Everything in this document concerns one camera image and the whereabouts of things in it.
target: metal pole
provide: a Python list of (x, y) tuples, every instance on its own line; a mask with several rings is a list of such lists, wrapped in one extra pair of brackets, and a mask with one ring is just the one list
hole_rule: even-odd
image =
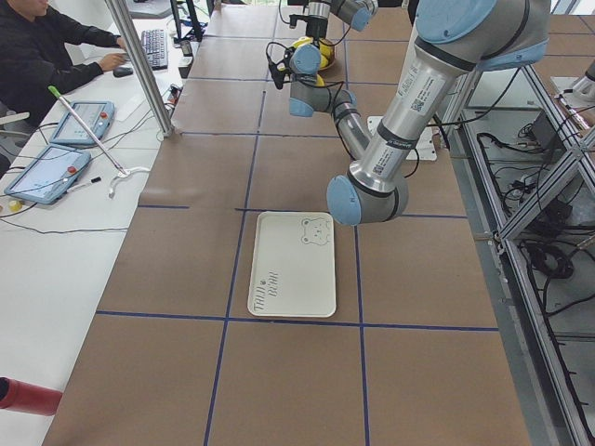
[(174, 127), (171, 124), (171, 119), (169, 119), (169, 114), (165, 109), (161, 93), (155, 82), (155, 77), (152, 74), (151, 67), (140, 44), (137, 30), (126, 7), (126, 2), (125, 0), (105, 0), (105, 2), (112, 13), (113, 21), (126, 42), (126, 52), (130, 56), (132, 66), (139, 76), (140, 84), (149, 101), (149, 106), (161, 127), (164, 137), (169, 137)]

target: keyboard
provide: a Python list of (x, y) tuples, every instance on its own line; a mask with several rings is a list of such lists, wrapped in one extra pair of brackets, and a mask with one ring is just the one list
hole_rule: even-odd
[(140, 35), (140, 43), (153, 70), (167, 68), (167, 34), (165, 30), (145, 30)]

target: pen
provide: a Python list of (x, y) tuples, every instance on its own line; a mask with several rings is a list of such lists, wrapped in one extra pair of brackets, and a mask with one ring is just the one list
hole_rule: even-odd
[(99, 183), (100, 181), (101, 181), (101, 177), (94, 177), (93, 179), (91, 179), (87, 183), (81, 183), (81, 184), (77, 184), (76, 186), (72, 186), (71, 188), (69, 188), (68, 190), (66, 190), (66, 192), (67, 193), (70, 193), (70, 192), (73, 192), (75, 190), (78, 190), (78, 189), (81, 189), (81, 188), (85, 188), (87, 186), (90, 186), (91, 184)]

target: monitor stand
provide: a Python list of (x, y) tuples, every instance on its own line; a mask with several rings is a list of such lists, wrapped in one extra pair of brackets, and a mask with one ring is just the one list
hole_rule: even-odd
[(138, 3), (126, 0), (126, 6), (132, 19), (163, 19), (171, 15), (169, 0), (146, 0)]

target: black jacket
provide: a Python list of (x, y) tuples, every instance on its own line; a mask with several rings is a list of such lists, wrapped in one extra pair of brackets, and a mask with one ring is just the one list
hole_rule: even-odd
[(64, 43), (117, 47), (116, 38), (52, 7), (31, 23), (0, 0), (0, 101), (38, 126), (56, 101), (49, 85), (68, 93), (103, 74), (96, 62), (73, 65)]

